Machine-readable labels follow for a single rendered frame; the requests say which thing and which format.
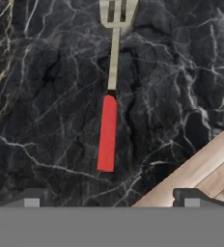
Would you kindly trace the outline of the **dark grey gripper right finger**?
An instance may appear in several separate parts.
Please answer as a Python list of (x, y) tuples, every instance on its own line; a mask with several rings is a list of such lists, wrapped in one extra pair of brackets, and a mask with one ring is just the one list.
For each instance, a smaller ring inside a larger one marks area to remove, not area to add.
[(224, 206), (224, 202), (210, 198), (197, 188), (175, 188), (173, 207)]

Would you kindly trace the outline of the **red-handled metal spatula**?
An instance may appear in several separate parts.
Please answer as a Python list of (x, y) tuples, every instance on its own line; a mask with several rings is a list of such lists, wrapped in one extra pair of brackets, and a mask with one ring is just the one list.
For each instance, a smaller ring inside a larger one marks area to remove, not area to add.
[(112, 173), (115, 167), (120, 39), (132, 26), (138, 2), (139, 0), (99, 0), (100, 22), (111, 32), (108, 83), (102, 101), (97, 164), (97, 169), (106, 173)]

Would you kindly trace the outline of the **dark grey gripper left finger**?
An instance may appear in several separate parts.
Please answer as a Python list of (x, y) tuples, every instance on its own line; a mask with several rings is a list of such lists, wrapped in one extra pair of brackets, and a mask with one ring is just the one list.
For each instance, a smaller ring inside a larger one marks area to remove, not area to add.
[(42, 207), (48, 204), (46, 188), (28, 188), (14, 199), (0, 203), (0, 207)]

